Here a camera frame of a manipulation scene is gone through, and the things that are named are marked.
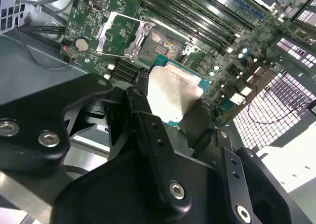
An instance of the green circuit board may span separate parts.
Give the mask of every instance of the green circuit board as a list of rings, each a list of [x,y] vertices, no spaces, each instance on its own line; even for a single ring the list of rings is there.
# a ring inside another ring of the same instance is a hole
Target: green circuit board
[[[86,71],[102,76],[109,73],[109,65],[117,63],[122,68],[112,71],[111,79],[127,81],[137,68],[149,69],[160,54],[169,55],[170,60],[210,81],[202,99],[223,113],[235,105],[221,97],[226,86],[220,84],[237,83],[240,77],[236,73],[252,75],[253,59],[261,58],[262,62],[266,48],[277,35],[287,34],[306,43],[306,39],[288,28],[287,16],[307,0],[275,1],[274,10],[270,11],[254,0],[76,0],[61,53],[73,58]],[[100,32],[111,12],[131,18],[118,15],[114,19],[99,52]],[[131,60],[125,57],[126,51],[135,40],[140,21],[148,18],[165,26],[156,23],[146,35],[138,59]],[[81,38],[87,41],[88,50],[80,51],[76,47],[76,40]],[[198,50],[185,55],[183,52],[190,44]],[[241,58],[244,48],[247,53]],[[268,70],[268,65],[261,66]]]

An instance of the screw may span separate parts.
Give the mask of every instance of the screw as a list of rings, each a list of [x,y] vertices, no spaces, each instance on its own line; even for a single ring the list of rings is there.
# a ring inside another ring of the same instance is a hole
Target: screw
[[[253,153],[251,151],[248,151],[248,155],[253,157]]]
[[[13,121],[0,121],[0,136],[14,136],[20,131],[19,125]]]
[[[223,132],[223,131],[221,131],[221,135],[222,135],[223,138],[228,138],[227,134],[225,132]]]
[[[169,191],[176,199],[184,199],[185,192],[181,184],[177,182],[171,182],[169,185]]]
[[[42,6],[41,6],[41,5],[36,5],[36,11],[37,11],[38,13],[41,12],[41,9],[42,9]]]
[[[59,144],[60,138],[56,133],[51,131],[42,132],[39,137],[38,141],[41,145],[46,147],[55,147]]]
[[[133,56],[137,56],[137,54],[138,54],[137,50],[134,50],[132,53]]]
[[[236,211],[238,213],[238,216],[245,222],[245,223],[250,223],[251,222],[251,216],[248,213],[247,209],[245,209],[241,205],[236,206]]]
[[[103,86],[106,86],[106,85],[107,85],[107,83],[106,83],[105,81],[103,81],[103,80],[98,80],[98,83],[99,83],[100,85],[103,85]]]

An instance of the red cable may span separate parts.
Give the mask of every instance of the red cable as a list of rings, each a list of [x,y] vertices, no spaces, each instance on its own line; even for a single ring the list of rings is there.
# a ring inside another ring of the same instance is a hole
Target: red cable
[[[256,80],[255,80],[255,74],[253,74],[253,82],[255,84],[255,91],[256,91],[256,96],[257,96],[257,85],[256,85]],[[304,103],[301,103],[300,105],[296,106],[294,109],[292,109],[290,112],[288,112],[286,115],[284,115],[282,118],[279,118],[278,120],[276,121],[273,121],[273,122],[270,122],[270,123],[264,123],[264,122],[258,122],[258,121],[255,121],[249,114],[249,109],[250,109],[250,105],[251,105],[251,102],[249,103],[248,105],[248,109],[247,109],[247,114],[248,114],[248,117],[250,118],[251,121],[253,121],[254,123],[257,123],[257,124],[264,124],[264,125],[271,125],[271,124],[275,124],[277,122],[280,122],[282,119],[285,119],[287,116],[289,116],[291,113],[293,113],[295,110],[299,109],[299,108],[304,108],[302,105],[305,105],[305,104],[310,104],[308,102],[304,102]]]
[[[251,102],[249,103],[248,105],[248,109],[247,109],[247,113],[248,113],[248,117],[250,118],[251,121],[253,121],[254,123],[257,123],[257,124],[264,124],[264,125],[270,125],[270,124],[275,124],[277,122],[280,122],[282,119],[286,118],[287,116],[289,116],[291,113],[293,113],[295,110],[299,109],[299,108],[304,108],[302,105],[305,105],[305,104],[309,104],[309,103],[302,103],[300,105],[298,105],[297,107],[295,107],[294,109],[292,109],[290,112],[288,112],[286,115],[284,115],[282,118],[279,118],[278,120],[276,121],[273,121],[273,122],[270,122],[270,123],[264,123],[264,122],[258,122],[258,121],[255,121],[249,114],[249,108],[250,108],[250,105],[251,105]]]

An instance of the ventilation grille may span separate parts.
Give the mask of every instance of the ventilation grille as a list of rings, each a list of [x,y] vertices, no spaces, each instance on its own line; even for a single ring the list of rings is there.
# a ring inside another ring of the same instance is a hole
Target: ventilation grille
[[[297,46],[295,43],[290,42],[289,40],[282,38],[278,43],[277,46],[282,48],[288,54],[290,54],[293,58],[299,60],[302,64],[311,68],[316,63],[315,55],[311,55],[310,53],[306,52],[306,49],[303,49]]]
[[[260,150],[270,145],[301,120],[307,111],[304,103],[314,99],[312,93],[285,71],[276,75],[252,100],[249,113],[246,106],[234,118],[244,146]],[[255,123],[249,116],[265,124]]]
[[[24,24],[30,6],[16,0],[0,0],[0,34]]]

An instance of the motherboard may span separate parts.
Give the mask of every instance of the motherboard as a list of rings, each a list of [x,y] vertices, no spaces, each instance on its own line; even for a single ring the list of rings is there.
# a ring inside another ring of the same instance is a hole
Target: motherboard
[[[112,81],[131,82],[140,68],[171,70],[225,120],[273,77],[267,49],[278,36],[314,47],[314,35],[293,28],[310,1],[75,0],[61,53]]]

